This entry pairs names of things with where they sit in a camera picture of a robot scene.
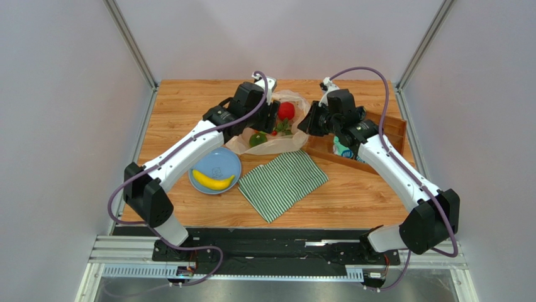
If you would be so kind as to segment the translucent banana print plastic bag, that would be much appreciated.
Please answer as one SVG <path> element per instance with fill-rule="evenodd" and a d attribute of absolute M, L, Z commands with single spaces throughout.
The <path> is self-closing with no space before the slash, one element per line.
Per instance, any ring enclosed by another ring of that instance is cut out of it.
<path fill-rule="evenodd" d="M 281 103 L 292 102 L 295 105 L 296 115 L 290 120 L 293 134 L 288 136 L 272 136 L 271 133 L 266 133 L 268 141 L 251 148 L 248 140 L 257 131 L 248 128 L 238 137 L 232 138 L 225 145 L 226 148 L 238 155 L 271 155 L 297 151 L 305 145 L 308 141 L 308 135 L 298 129 L 298 124 L 303 121 L 309 111 L 311 107 L 310 103 L 300 94 L 290 90 L 275 92 L 272 94 L 272 99 Z"/>

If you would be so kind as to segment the blue plate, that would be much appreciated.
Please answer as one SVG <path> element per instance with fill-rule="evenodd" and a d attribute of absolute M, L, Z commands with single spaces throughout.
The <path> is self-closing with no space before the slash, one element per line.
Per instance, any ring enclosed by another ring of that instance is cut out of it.
<path fill-rule="evenodd" d="M 230 179 L 226 188 L 221 186 L 213 189 L 195 179 L 193 171 L 198 171 L 202 175 L 214 179 L 217 182 L 225 182 Z M 204 156 L 188 172 L 191 185 L 199 192 L 216 195 L 230 190 L 239 180 L 242 174 L 242 163 L 238 156 L 227 148 L 220 147 L 208 155 Z"/>

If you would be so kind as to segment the yellow banana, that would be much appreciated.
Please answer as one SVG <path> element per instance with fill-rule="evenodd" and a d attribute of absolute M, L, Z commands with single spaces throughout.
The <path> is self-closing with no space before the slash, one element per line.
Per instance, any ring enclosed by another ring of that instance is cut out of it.
<path fill-rule="evenodd" d="M 213 179 L 197 170 L 192 170 L 192 176 L 200 185 L 214 191 L 228 189 L 235 179 L 235 175 L 231 175 L 226 179 Z"/>

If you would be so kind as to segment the wooden compartment tray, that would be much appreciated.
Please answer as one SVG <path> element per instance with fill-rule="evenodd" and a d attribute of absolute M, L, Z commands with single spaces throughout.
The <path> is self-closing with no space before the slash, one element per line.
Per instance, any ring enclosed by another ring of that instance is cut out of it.
<path fill-rule="evenodd" d="M 399 152 L 399 154 L 405 155 L 406 121 L 400 118 L 387 116 L 384 121 L 384 134 L 387 136 L 389 142 Z M 324 137 L 310 136 L 303 150 L 309 155 L 328 160 L 336 164 L 341 164 L 354 169 L 377 174 L 377 172 L 368 164 L 335 155 L 333 153 L 334 137 L 335 136 L 332 134 Z"/>

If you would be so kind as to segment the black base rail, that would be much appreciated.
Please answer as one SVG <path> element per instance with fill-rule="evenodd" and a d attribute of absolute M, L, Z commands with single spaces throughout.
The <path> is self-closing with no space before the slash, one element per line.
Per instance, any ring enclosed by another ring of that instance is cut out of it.
<path fill-rule="evenodd" d="M 188 228 L 183 251 L 161 240 L 152 260 L 195 264 L 205 274 L 246 276 L 344 276 L 350 265 L 398 266 L 399 254 L 367 252 L 359 239 L 363 230 L 298 228 Z"/>

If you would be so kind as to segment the teal white socks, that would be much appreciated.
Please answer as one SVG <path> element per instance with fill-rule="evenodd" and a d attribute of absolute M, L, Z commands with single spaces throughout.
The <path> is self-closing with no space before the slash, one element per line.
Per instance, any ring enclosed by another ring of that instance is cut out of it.
<path fill-rule="evenodd" d="M 340 143 L 338 137 L 333 138 L 333 153 L 337 156 L 341 156 L 347 159 L 352 159 L 361 163 L 365 163 L 365 161 L 363 161 L 358 155 L 354 155 L 351 149 L 343 146 Z"/>

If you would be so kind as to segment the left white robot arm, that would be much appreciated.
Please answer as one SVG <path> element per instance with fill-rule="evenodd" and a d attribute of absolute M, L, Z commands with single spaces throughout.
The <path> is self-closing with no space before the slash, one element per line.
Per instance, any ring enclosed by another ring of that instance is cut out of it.
<path fill-rule="evenodd" d="M 264 76 L 241 83 L 234 96 L 210 108 L 173 147 L 143 165 L 125 167 L 120 186 L 123 200 L 163 241 L 180 246 L 189 236 L 173 213 L 168 191 L 199 160 L 244 129 L 270 131 L 280 106 L 272 100 L 276 86 L 275 78 Z"/>

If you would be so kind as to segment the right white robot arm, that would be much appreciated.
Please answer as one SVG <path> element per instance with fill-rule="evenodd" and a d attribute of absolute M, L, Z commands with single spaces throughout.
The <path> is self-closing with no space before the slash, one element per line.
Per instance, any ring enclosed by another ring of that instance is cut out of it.
<path fill-rule="evenodd" d="M 408 216 L 399 225 L 373 228 L 360 241 L 375 253 L 408 249 L 421 255 L 439 243 L 455 239 L 460 198 L 442 190 L 413 168 L 392 146 L 383 129 L 357 107 L 347 89 L 327 92 L 313 101 L 298 129 L 316 137 L 334 135 L 372 167 L 391 187 Z"/>

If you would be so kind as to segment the green striped cloth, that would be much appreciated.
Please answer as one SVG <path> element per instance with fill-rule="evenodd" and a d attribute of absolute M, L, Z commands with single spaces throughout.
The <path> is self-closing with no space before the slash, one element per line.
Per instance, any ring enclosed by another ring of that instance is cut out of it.
<path fill-rule="evenodd" d="M 253 168 L 238 181 L 238 190 L 268 223 L 278 219 L 328 176 L 304 151 L 286 152 Z"/>

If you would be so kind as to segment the dark green mango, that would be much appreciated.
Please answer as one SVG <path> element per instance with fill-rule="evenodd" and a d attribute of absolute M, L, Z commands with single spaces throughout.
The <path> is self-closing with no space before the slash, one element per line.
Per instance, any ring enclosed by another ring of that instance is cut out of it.
<path fill-rule="evenodd" d="M 263 143 L 266 143 L 267 141 L 268 139 L 266 133 L 255 132 L 253 135 L 250 136 L 248 144 L 251 148 L 254 148 L 256 146 L 262 145 Z"/>

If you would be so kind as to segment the cherry sprig with leaves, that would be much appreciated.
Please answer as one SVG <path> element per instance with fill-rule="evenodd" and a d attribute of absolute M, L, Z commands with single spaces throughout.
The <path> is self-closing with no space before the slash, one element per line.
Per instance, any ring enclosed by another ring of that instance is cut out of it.
<path fill-rule="evenodd" d="M 272 136 L 288 136 L 292 134 L 292 125 L 288 118 L 278 121 L 271 133 Z"/>

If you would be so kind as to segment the red pomegranate fruit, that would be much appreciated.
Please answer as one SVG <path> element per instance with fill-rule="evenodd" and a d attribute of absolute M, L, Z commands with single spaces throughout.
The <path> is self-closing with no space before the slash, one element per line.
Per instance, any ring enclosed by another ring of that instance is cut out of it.
<path fill-rule="evenodd" d="M 292 120 L 296 115 L 296 108 L 292 102 L 282 102 L 279 106 L 277 117 L 281 120 Z"/>

